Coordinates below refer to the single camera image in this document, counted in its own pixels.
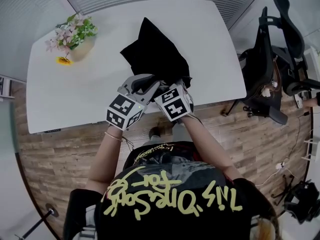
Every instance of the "wooden floor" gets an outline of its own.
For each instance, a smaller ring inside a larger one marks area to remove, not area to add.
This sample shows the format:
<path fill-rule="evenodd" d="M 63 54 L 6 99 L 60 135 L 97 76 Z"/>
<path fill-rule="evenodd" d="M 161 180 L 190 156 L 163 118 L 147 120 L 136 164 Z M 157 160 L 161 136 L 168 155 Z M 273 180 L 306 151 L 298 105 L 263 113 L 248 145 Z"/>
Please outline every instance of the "wooden floor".
<path fill-rule="evenodd" d="M 108 125 L 102 122 L 65 128 L 50 134 L 29 134 L 25 86 L 16 84 L 14 96 L 17 139 L 28 184 L 43 213 L 46 212 L 46 203 L 51 203 L 58 210 L 60 216 L 50 217 L 48 222 L 62 236 L 69 194 L 85 185 L 91 162 Z M 229 108 L 230 104 L 202 105 L 195 114 L 228 151 L 242 175 L 256 185 L 262 184 L 277 171 L 276 164 L 282 162 L 295 145 L 299 130 L 298 116 L 303 112 L 297 110 L 292 97 L 284 95 L 281 110 L 289 119 L 287 125 L 279 125 L 269 118 L 248 118 L 242 104 L 230 116 L 221 116 L 220 111 Z M 300 123 L 297 145 L 286 165 L 296 176 L 294 183 L 303 178 L 306 170 L 307 163 L 301 157 L 307 150 L 303 141 L 310 135 L 310 116 L 300 117 Z M 144 115 L 124 136 L 134 143 L 135 148 L 140 147 L 148 140 L 149 129 L 157 124 L 162 127 L 165 139 L 170 141 L 172 125 L 161 113 Z M 129 152 L 126 143 L 122 143 L 117 173 L 121 171 Z M 290 175 L 289 171 L 279 172 L 258 187 L 270 201 L 271 194 L 283 190 L 283 174 Z M 283 210 L 281 205 L 275 209 L 278 214 Z"/>

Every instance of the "yellow sunflower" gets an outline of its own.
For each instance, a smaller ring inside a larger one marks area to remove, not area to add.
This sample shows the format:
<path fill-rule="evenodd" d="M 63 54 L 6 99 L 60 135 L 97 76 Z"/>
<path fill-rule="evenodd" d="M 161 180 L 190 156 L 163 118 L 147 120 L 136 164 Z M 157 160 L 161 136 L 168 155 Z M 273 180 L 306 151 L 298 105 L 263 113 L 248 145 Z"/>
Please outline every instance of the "yellow sunflower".
<path fill-rule="evenodd" d="M 70 66 L 74 62 L 66 57 L 56 57 L 55 62 L 64 66 Z"/>

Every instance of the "black t-shirt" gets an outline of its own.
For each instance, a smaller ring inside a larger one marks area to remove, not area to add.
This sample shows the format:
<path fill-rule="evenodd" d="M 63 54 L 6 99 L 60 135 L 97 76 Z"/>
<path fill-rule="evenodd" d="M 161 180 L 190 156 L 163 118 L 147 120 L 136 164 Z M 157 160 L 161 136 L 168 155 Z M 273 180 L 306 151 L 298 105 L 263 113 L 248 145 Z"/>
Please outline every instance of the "black t-shirt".
<path fill-rule="evenodd" d="M 249 240 L 259 218 L 270 222 L 275 216 L 250 181 L 230 180 L 201 161 L 192 142 L 182 141 L 133 150 L 104 195 L 72 191 L 63 236 L 78 239 L 91 227 L 99 240 L 115 230 L 131 237 L 210 233 L 213 239 Z M 270 227 L 274 239 L 278 227 Z"/>

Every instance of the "flower vase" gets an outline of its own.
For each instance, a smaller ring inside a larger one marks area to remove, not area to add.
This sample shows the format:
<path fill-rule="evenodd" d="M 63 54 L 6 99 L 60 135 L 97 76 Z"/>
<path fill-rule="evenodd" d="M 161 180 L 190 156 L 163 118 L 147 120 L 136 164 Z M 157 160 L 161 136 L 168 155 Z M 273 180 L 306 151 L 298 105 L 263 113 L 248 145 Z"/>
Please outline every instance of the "flower vase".
<path fill-rule="evenodd" d="M 74 62 L 83 60 L 94 47 L 95 40 L 94 36 L 86 37 L 81 44 L 70 51 L 71 60 Z"/>

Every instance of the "chair wheel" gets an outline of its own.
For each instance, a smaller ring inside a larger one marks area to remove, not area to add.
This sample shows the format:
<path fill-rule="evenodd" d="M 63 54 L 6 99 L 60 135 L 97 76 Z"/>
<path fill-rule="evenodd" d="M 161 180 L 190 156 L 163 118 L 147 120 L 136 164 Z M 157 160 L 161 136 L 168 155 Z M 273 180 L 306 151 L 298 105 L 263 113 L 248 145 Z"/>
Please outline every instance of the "chair wheel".
<path fill-rule="evenodd" d="M 225 111 L 225 110 L 222 110 L 222 111 L 220 112 L 220 115 L 221 115 L 221 116 L 224 116 L 224 117 L 227 117 L 227 116 L 228 116 L 227 111 Z"/>

